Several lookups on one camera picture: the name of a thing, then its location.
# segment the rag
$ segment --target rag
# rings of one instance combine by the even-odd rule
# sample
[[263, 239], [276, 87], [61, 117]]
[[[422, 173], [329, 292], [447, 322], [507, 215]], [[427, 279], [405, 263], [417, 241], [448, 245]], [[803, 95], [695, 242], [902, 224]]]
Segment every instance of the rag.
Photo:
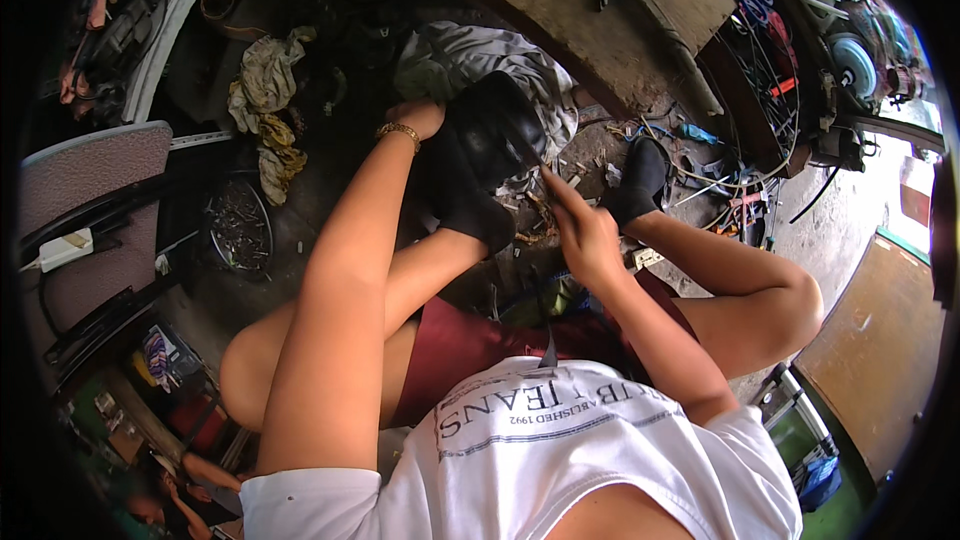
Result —
[[294, 148], [294, 133], [276, 112], [297, 91], [293, 66], [304, 58], [302, 42], [317, 37], [310, 25], [295, 27], [286, 40], [265, 36], [244, 50], [240, 74], [230, 83], [226, 110], [237, 129], [260, 138], [260, 186], [274, 207], [287, 200], [290, 180], [306, 165], [306, 153]]

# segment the gold watch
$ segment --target gold watch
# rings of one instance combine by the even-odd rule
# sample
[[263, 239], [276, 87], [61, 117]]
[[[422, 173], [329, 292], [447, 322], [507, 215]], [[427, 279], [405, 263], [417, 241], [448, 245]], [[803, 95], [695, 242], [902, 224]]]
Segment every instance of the gold watch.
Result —
[[380, 126], [380, 129], [376, 130], [376, 138], [380, 140], [390, 132], [403, 132], [410, 137], [410, 140], [414, 141], [414, 154], [420, 152], [420, 136], [414, 130], [414, 128], [409, 125], [404, 125], [403, 123], [393, 123], [388, 121]]

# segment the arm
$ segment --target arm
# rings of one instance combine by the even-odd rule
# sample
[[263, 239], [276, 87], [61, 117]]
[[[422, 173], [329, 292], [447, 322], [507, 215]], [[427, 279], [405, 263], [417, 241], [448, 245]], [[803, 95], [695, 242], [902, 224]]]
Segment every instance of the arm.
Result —
[[654, 301], [623, 266], [617, 223], [592, 209], [580, 194], [545, 168], [563, 257], [573, 275], [609, 309], [658, 390], [704, 425], [739, 407], [710, 355]]
[[186, 517], [187, 521], [187, 531], [190, 533], [190, 536], [194, 540], [210, 540], [213, 537], [213, 532], [210, 531], [210, 527], [207, 525], [207, 522], [197, 514], [197, 511], [187, 505], [186, 502], [181, 500], [178, 491], [177, 483], [173, 480], [172, 477], [164, 476], [164, 484], [167, 488], [170, 489], [170, 499], [173, 501], [177, 509], [183, 513], [183, 516]]
[[237, 493], [240, 492], [239, 479], [205, 458], [200, 458], [193, 452], [184, 454], [180, 464], [183, 466], [183, 470], [192, 478], [201, 478], [207, 480], [210, 484], [222, 488], [229, 488]]
[[[387, 114], [425, 140], [432, 102]], [[414, 142], [391, 132], [369, 153], [317, 239], [264, 414], [257, 468], [377, 470], [384, 301]]]

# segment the white t-shirt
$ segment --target white t-shirt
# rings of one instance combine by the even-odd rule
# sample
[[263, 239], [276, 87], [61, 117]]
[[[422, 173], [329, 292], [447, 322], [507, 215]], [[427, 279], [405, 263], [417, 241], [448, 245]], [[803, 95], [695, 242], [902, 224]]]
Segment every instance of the white t-shirt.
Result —
[[540, 539], [611, 484], [643, 490], [698, 540], [800, 537], [797, 495], [755, 406], [701, 427], [606, 365], [539, 362], [512, 356], [454, 387], [382, 488], [363, 469], [245, 481], [246, 538]]

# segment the maroon shorts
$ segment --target maroon shorts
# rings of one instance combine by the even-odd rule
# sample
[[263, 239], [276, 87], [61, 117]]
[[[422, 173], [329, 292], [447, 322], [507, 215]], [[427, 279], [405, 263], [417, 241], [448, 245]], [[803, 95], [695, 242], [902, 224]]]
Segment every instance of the maroon shorts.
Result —
[[[641, 269], [635, 276], [656, 304], [697, 338], [690, 322], [674, 305], [677, 292], [666, 282]], [[652, 386], [641, 360], [608, 313], [583, 311], [551, 321], [559, 359], [594, 361]], [[491, 321], [477, 313], [433, 298], [423, 306], [416, 330], [407, 377], [391, 427], [415, 426], [454, 386], [489, 369], [507, 357], [541, 357], [549, 338], [544, 328], [518, 328]]]

